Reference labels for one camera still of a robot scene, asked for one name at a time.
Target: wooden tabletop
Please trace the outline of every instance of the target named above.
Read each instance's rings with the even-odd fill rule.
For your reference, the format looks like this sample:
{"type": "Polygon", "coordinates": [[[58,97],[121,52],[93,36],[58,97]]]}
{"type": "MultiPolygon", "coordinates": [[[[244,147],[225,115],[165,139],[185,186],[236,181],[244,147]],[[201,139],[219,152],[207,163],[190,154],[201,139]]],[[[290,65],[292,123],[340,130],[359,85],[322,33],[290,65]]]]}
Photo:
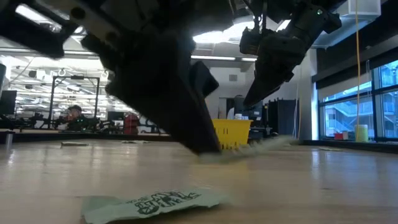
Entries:
{"type": "Polygon", "coordinates": [[[227,165],[177,143],[82,140],[0,148],[0,223],[77,224],[83,196],[206,187],[230,203],[123,223],[396,223],[398,156],[291,146],[227,165]]]}

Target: yellow plastic basket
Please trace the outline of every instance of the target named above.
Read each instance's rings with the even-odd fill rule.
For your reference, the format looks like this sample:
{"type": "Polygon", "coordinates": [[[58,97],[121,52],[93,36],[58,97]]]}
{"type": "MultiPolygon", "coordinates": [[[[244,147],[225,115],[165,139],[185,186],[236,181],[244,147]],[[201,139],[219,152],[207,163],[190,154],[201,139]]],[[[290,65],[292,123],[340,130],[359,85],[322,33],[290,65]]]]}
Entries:
{"type": "Polygon", "coordinates": [[[212,119],[221,149],[237,149],[248,143],[251,120],[212,119]]]}

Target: red object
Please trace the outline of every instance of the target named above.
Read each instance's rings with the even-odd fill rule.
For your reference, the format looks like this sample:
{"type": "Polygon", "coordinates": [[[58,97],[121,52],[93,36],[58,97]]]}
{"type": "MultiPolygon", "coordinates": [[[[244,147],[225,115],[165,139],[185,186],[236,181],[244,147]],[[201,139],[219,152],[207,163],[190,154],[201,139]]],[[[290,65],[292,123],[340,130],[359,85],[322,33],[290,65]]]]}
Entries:
{"type": "Polygon", "coordinates": [[[335,133],[335,140],[343,140],[343,134],[335,133]]]}
{"type": "Polygon", "coordinates": [[[127,115],[124,118],[124,134],[138,134],[138,122],[139,118],[135,114],[127,115]]]}

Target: crumpled paper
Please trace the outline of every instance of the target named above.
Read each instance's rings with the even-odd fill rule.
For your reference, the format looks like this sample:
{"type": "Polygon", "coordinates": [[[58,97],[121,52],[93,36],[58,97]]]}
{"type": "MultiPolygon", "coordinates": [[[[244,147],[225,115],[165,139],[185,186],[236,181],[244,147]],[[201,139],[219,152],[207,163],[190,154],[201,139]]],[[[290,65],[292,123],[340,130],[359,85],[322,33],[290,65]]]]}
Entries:
{"type": "Polygon", "coordinates": [[[145,144],[145,143],[149,143],[149,141],[139,141],[139,140],[133,140],[133,141],[122,141],[122,143],[125,144],[145,144]]]}
{"type": "Polygon", "coordinates": [[[83,143],[83,142],[61,142],[61,146],[88,146],[88,143],[83,143]]]}
{"type": "Polygon", "coordinates": [[[299,141],[292,139],[290,136],[280,136],[260,142],[254,142],[251,145],[242,145],[239,149],[235,150],[223,150],[221,154],[202,154],[199,156],[199,163],[216,164],[236,162],[248,157],[261,156],[269,151],[298,144],[299,141]]]}
{"type": "Polygon", "coordinates": [[[321,151],[331,151],[331,152],[342,152],[343,151],[341,149],[329,148],[329,147],[318,147],[318,148],[321,151]]]}
{"type": "Polygon", "coordinates": [[[159,192],[134,200],[93,196],[83,201],[81,215],[87,224],[149,218],[161,213],[193,207],[213,207],[223,197],[206,189],[159,192]]]}

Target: man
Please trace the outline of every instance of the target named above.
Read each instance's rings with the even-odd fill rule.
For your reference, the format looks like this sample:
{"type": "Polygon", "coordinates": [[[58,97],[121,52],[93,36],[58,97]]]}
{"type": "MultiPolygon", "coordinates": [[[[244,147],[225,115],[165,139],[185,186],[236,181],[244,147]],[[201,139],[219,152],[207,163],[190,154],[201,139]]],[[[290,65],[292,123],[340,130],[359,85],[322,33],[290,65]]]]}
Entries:
{"type": "Polygon", "coordinates": [[[69,112],[70,112],[69,117],[71,118],[71,120],[77,119],[77,118],[79,118],[80,116],[82,116],[82,114],[81,114],[81,107],[79,107],[78,105],[70,106],[70,107],[68,108],[68,110],[69,110],[69,112]]]}
{"type": "MultiPolygon", "coordinates": [[[[234,103],[236,104],[238,98],[243,98],[242,95],[236,95],[234,97],[234,103]]],[[[229,109],[226,119],[235,119],[235,107],[229,109]]]]}
{"type": "Polygon", "coordinates": [[[82,131],[84,127],[84,121],[86,118],[81,113],[81,107],[78,105],[73,105],[68,108],[69,110],[69,123],[68,130],[69,131],[82,131]]]}

